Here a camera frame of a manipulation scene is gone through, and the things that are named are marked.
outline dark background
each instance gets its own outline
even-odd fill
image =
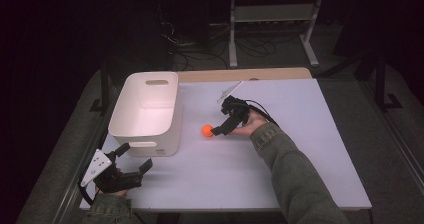
[[[1,206],[2,219],[13,223],[100,65],[122,85],[129,73],[169,69],[170,57],[157,13],[163,0],[0,1]],[[228,3],[162,4],[167,20],[201,40],[209,21],[227,21]],[[318,22],[345,25],[339,55],[381,51],[424,104],[421,10],[420,0],[323,0]]]

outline white tabletop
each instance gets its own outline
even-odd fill
[[[177,153],[155,157],[142,187],[131,190],[133,208],[150,211],[260,211],[278,209],[270,171],[243,136],[206,138],[205,124],[227,118],[217,99],[237,82],[180,83],[184,105]],[[314,79],[243,82],[232,94],[259,102],[314,164],[336,204],[367,209],[371,203]],[[108,135],[103,151],[118,148]],[[117,158],[123,172],[138,170],[147,158]],[[88,192],[94,195],[94,185]],[[85,201],[81,208],[88,208]]]

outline orange ball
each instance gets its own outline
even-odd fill
[[[202,135],[205,136],[205,137],[213,136],[213,133],[211,132],[212,128],[213,127],[211,125],[204,125],[202,127]]]

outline white plastic bin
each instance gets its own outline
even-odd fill
[[[131,156],[170,156],[178,149],[181,121],[178,75],[135,73],[125,81],[109,123],[109,133],[119,144],[130,144]]]

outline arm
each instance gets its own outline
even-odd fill
[[[87,212],[83,224],[128,224],[131,221],[131,200],[125,196],[99,193]]]
[[[233,134],[250,136],[271,170],[272,185],[288,223],[348,223],[309,159],[279,127],[251,111]]]

